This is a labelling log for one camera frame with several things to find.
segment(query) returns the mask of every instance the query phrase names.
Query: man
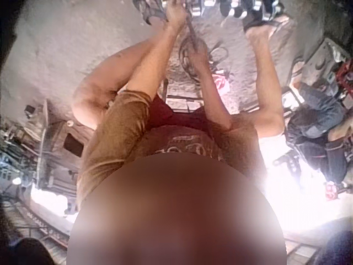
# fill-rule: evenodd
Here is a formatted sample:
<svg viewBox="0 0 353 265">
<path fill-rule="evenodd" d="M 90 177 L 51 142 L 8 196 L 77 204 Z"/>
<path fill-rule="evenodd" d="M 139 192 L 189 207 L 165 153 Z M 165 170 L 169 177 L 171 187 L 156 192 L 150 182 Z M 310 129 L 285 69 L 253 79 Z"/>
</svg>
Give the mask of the man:
<svg viewBox="0 0 353 265">
<path fill-rule="evenodd" d="M 43 244 L 34 238 L 22 238 L 6 215 L 0 193 L 0 257 L 6 265 L 54 265 Z"/>
<path fill-rule="evenodd" d="M 269 38 L 278 28 L 265 24 L 245 33 L 255 52 L 259 110 L 229 114 L 212 78 L 207 47 L 199 42 L 197 51 L 189 48 L 189 57 L 200 79 L 205 107 L 192 114 L 175 114 L 157 96 L 157 89 L 187 12 L 178 2 L 167 8 L 168 22 L 153 16 L 156 12 L 149 14 L 146 21 L 156 29 L 156 35 L 107 58 L 74 94 L 75 117 L 95 129 L 85 147 L 77 183 L 78 204 L 124 164 L 164 152 L 215 158 L 261 187 L 265 167 L 258 138 L 284 130 L 281 87 L 269 49 Z M 276 19 L 279 27 L 287 22 L 286 16 Z M 125 84 L 126 90 L 116 95 Z"/>
<path fill-rule="evenodd" d="M 303 65 L 303 61 L 298 62 L 295 68 Z M 291 86 L 299 91 L 305 106 L 296 111 L 287 125 L 287 144 L 313 169 L 319 169 L 328 182 L 340 184 L 347 173 L 344 140 L 351 134 L 353 116 L 345 117 L 341 104 L 327 95 L 328 83 L 314 88 L 301 82 L 299 74 L 292 79 Z"/>
</svg>

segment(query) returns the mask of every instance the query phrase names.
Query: dirt ground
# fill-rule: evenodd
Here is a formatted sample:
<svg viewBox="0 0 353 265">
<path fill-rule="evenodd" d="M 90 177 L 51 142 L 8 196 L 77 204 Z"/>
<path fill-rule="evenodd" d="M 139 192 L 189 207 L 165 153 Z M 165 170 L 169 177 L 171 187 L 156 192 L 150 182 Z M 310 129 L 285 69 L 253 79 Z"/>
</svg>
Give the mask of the dirt ground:
<svg viewBox="0 0 353 265">
<path fill-rule="evenodd" d="M 336 33 L 344 35 L 346 29 L 338 23 L 341 14 L 329 8 L 330 1 L 283 0 L 283 4 L 292 20 L 272 37 L 271 50 L 285 86 L 292 60 L 310 57 L 323 39 L 328 19 L 333 19 L 330 25 Z M 228 18 L 221 26 L 223 20 L 215 6 L 193 23 L 209 46 L 222 40 L 229 51 L 221 66 L 232 73 L 231 91 L 222 99 L 236 113 L 256 100 L 256 68 L 241 20 Z M 107 56 L 152 34 L 131 0 L 28 0 L 16 33 L 1 75 L 1 114 L 21 123 L 25 105 L 42 103 L 44 98 L 51 113 L 72 119 L 70 103 L 79 82 Z M 198 96 L 199 90 L 179 65 L 178 48 L 170 60 L 168 93 Z"/>
</svg>

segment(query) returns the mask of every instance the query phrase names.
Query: t-shirt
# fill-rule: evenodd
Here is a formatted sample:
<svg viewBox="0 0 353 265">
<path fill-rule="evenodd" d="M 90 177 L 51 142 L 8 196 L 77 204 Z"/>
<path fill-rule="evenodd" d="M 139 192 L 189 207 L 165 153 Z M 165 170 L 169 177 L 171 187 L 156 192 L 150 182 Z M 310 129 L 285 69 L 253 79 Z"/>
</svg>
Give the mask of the t-shirt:
<svg viewBox="0 0 353 265">
<path fill-rule="evenodd" d="M 261 188 L 266 175 L 255 127 L 246 115 L 233 116 L 232 127 L 221 130 L 210 123 L 207 133 L 175 125 L 146 130 L 150 97 L 142 92 L 117 95 L 92 139 L 85 147 L 77 182 L 78 205 L 124 164 L 165 152 L 189 152 L 222 161 Z"/>
</svg>

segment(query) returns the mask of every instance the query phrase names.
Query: hand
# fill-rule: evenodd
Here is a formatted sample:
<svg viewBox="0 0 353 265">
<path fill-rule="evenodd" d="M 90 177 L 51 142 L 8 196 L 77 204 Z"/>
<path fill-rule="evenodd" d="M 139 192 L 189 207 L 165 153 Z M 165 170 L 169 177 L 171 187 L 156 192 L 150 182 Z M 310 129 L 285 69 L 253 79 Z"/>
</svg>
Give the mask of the hand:
<svg viewBox="0 0 353 265">
<path fill-rule="evenodd" d="M 192 42 L 187 45 L 189 61 L 197 75 L 208 72 L 210 64 L 208 62 L 208 49 L 206 43 L 202 39 L 196 41 L 197 51 L 195 51 Z"/>
<path fill-rule="evenodd" d="M 167 6 L 167 19 L 168 25 L 172 27 L 177 34 L 183 29 L 186 17 L 188 16 L 187 11 L 183 6 L 183 0 L 169 0 Z"/>
</svg>

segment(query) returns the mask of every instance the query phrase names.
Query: foot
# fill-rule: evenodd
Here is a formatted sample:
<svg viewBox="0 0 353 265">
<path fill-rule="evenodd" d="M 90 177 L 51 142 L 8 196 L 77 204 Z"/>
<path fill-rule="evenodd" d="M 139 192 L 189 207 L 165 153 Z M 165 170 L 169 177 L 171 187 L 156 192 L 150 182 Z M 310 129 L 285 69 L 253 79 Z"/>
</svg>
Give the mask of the foot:
<svg viewBox="0 0 353 265">
<path fill-rule="evenodd" d="M 245 35 L 250 40 L 250 42 L 261 40 L 269 40 L 272 35 L 278 31 L 282 26 L 289 22 L 289 17 L 286 15 L 281 15 L 273 20 L 273 22 L 277 23 L 277 26 L 272 25 L 271 23 L 265 24 L 262 26 L 254 26 L 249 28 Z"/>
<path fill-rule="evenodd" d="M 161 29 L 167 22 L 167 17 L 161 10 L 157 1 L 152 0 L 133 0 L 136 9 L 142 14 L 143 20 L 155 29 Z"/>
</svg>

